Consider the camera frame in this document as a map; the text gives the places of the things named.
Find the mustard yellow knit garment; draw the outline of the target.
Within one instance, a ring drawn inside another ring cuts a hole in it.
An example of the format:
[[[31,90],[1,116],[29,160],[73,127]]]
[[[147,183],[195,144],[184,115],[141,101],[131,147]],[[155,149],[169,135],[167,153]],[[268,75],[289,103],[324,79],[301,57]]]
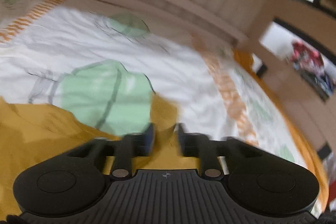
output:
[[[173,128],[177,106],[155,94],[150,120],[155,125],[153,152],[134,160],[134,169],[194,169],[198,160],[183,157]],[[119,140],[80,123],[73,114],[56,106],[12,104],[1,99],[1,219],[20,210],[13,183],[25,169],[79,146],[95,137]]]

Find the mustard yellow fitted sheet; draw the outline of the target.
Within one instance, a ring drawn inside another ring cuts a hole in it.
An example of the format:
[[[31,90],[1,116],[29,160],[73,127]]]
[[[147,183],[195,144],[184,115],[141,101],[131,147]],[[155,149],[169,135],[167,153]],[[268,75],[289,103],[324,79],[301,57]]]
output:
[[[299,150],[301,156],[307,164],[308,170],[310,170],[317,178],[319,182],[319,196],[318,201],[321,204],[321,210],[324,212],[327,208],[329,199],[329,183],[327,181],[327,173],[323,167],[322,161],[319,158],[317,152],[314,150],[311,143],[306,139],[304,134],[294,125],[294,123],[288,118],[287,114],[276,97],[274,92],[267,87],[263,80],[259,79],[255,72],[252,70],[253,57],[246,51],[233,50],[234,60],[247,71],[257,84],[263,89],[269,99],[275,104],[278,111],[283,116],[286,125],[290,131],[291,137]]]

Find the white jellyfish print duvet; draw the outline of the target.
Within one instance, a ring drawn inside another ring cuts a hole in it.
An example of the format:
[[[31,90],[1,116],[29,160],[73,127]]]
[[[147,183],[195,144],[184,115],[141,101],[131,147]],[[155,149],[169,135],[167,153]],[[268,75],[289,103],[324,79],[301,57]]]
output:
[[[144,130],[157,94],[176,123],[243,139],[308,169],[275,104],[199,34],[93,0],[1,0],[1,99],[52,105],[122,136]]]

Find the red and black wall picture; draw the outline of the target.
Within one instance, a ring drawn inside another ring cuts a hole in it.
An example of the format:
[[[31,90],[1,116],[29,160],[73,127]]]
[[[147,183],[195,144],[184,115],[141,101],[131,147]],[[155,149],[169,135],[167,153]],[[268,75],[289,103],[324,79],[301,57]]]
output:
[[[335,66],[302,40],[292,41],[291,46],[293,53],[289,60],[292,67],[326,102],[335,91]]]

